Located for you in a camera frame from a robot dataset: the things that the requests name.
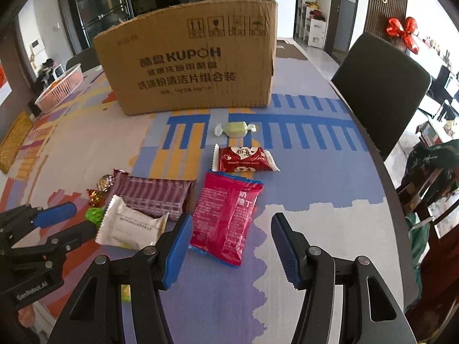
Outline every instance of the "fragile symbol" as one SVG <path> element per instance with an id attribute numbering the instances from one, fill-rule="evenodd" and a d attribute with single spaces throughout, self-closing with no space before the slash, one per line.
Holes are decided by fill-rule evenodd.
<path id="1" fill-rule="evenodd" d="M 266 21 L 264 17 L 250 17 L 249 35 L 264 36 L 266 31 Z"/>
<path id="2" fill-rule="evenodd" d="M 209 24 L 209 36 L 224 36 L 225 27 L 222 17 L 207 18 Z"/>
<path id="3" fill-rule="evenodd" d="M 246 34 L 246 18 L 243 15 L 228 17 L 230 36 L 242 36 Z"/>
<path id="4" fill-rule="evenodd" d="M 204 20 L 203 18 L 194 18 L 187 20 L 188 33 L 190 39 L 203 38 L 204 35 Z"/>

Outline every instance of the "dark gray chair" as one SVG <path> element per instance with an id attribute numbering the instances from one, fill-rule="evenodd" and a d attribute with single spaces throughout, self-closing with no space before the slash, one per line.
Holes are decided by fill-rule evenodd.
<path id="1" fill-rule="evenodd" d="M 81 63 L 81 70 L 83 72 L 100 65 L 94 47 L 87 48 L 75 55 L 73 58 L 69 59 L 65 66 L 65 69 L 68 70 L 69 68 L 72 68 L 74 65 L 77 65 L 78 63 Z"/>
<path id="2" fill-rule="evenodd" d="M 385 160 L 427 93 L 431 77 L 401 50 L 364 33 L 331 81 Z"/>

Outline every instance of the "purple striped snack package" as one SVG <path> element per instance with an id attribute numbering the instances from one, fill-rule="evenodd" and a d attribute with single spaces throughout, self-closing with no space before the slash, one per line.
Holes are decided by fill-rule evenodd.
<path id="1" fill-rule="evenodd" d="M 195 180 L 135 177 L 126 172 L 118 172 L 106 205 L 110 203 L 113 195 L 118 195 L 129 208 L 151 217 L 161 217 L 169 213 L 169 220 L 177 221 L 187 210 L 190 192 L 195 183 Z"/>

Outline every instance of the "cardboard box on floor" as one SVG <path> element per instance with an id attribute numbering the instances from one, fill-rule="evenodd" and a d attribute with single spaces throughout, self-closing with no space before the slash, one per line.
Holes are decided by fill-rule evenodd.
<path id="1" fill-rule="evenodd" d="M 271 100 L 274 0 L 208 0 L 143 14 L 94 38 L 127 115 Z"/>

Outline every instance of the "pink snack package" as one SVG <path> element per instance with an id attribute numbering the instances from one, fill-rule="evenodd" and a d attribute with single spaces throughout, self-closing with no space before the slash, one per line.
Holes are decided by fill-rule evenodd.
<path id="1" fill-rule="evenodd" d="M 206 173 L 193 213 L 190 248 L 240 266 L 260 181 L 223 172 Z"/>

